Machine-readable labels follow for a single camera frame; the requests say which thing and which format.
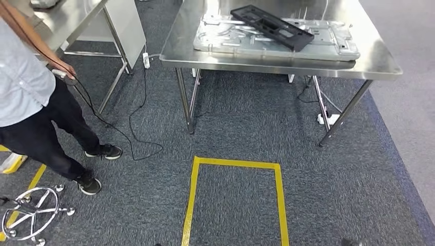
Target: white shirt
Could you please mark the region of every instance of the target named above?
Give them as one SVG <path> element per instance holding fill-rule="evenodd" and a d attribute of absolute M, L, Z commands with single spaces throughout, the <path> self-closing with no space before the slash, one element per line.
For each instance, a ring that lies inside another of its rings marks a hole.
<path fill-rule="evenodd" d="M 39 112 L 55 86 L 54 75 L 0 17 L 0 127 Z"/>

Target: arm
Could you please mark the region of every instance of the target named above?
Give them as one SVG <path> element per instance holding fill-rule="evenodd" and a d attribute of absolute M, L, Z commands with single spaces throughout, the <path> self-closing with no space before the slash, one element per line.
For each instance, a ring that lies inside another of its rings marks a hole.
<path fill-rule="evenodd" d="M 63 62 L 59 57 L 47 46 L 41 36 L 35 32 L 33 27 L 26 21 L 18 10 L 12 7 L 6 0 L 0 0 L 0 16 L 11 27 L 11 29 L 28 45 L 34 47 L 48 63 L 67 73 L 70 79 L 74 79 L 75 71 L 72 66 Z"/>

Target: stainless steel table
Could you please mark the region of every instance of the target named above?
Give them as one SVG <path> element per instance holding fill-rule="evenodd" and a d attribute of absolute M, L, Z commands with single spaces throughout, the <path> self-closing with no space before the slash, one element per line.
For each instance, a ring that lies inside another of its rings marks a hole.
<path fill-rule="evenodd" d="M 100 105 L 99 113 L 104 110 L 123 71 L 126 70 L 127 73 L 131 71 L 131 66 L 126 59 L 120 39 L 113 27 L 110 16 L 106 12 L 105 4 L 107 1 L 108 0 L 62 0 L 53 8 L 41 11 L 33 10 L 30 7 L 29 0 L 11 1 L 24 15 L 30 17 L 36 32 L 41 35 L 42 39 L 53 51 L 59 54 L 117 57 L 121 59 L 123 65 Z M 103 11 L 105 14 L 118 53 L 107 54 L 101 52 L 66 51 L 100 11 Z"/>
<path fill-rule="evenodd" d="M 345 22 L 361 57 L 356 61 L 323 61 L 252 55 L 216 54 L 193 49 L 193 39 L 204 15 L 230 15 L 230 10 L 253 4 L 279 17 L 325 19 Z M 335 133 L 345 117 L 358 103 L 373 80 L 394 80 L 402 74 L 376 28 L 357 0 L 185 0 L 168 35 L 160 59 L 164 66 L 175 67 L 183 110 L 189 133 L 194 132 L 193 110 L 200 76 L 196 76 L 190 106 L 187 102 L 181 68 L 247 71 L 277 74 L 312 75 L 327 134 L 319 143 L 323 146 Z M 326 109 L 317 76 L 365 79 L 361 89 L 332 126 L 328 124 Z"/>

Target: white shoe sole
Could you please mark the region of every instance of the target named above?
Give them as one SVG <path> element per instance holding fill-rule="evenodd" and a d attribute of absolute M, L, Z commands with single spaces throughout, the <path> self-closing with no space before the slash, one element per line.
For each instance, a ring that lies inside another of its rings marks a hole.
<path fill-rule="evenodd" d="M 98 184 L 100 185 L 100 190 L 98 191 L 98 192 L 100 192 L 101 189 L 103 188 L 103 186 L 101 185 L 101 182 L 100 182 L 98 179 L 95 178 L 95 181 L 97 181 Z M 81 192 L 83 192 L 83 194 L 88 195 L 88 196 L 93 196 L 93 195 L 98 194 L 98 192 L 97 192 L 97 193 L 89 193 L 89 192 L 86 192 L 85 190 L 83 190 L 82 188 L 80 188 L 80 186 L 78 187 L 78 189 L 79 189 Z"/>
<path fill-rule="evenodd" d="M 88 152 L 86 152 L 86 151 L 85 151 L 85 155 L 86 155 L 87 157 L 98 157 L 98 156 L 99 156 L 99 155 L 90 155 L 90 154 L 88 154 Z M 116 160 L 116 159 L 120 158 L 121 155 L 119 155 L 119 156 L 104 156 L 104 158 L 106 158 L 106 159 L 108 159 L 108 160 Z"/>

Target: person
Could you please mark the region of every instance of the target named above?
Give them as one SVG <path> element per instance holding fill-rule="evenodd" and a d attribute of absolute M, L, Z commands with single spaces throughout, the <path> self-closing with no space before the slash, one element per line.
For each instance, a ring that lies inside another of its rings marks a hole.
<path fill-rule="evenodd" d="M 0 0 L 0 145 L 44 163 L 77 182 L 86 195 L 94 195 L 101 190 L 101 182 L 91 170 L 65 154 L 52 121 L 74 136 L 88 157 L 117 159 L 122 149 L 100 145 L 67 85 L 55 78 L 22 41 L 35 47 L 49 65 L 66 72 L 70 79 L 76 76 L 73 67 L 58 58 L 25 17 L 6 0 Z"/>

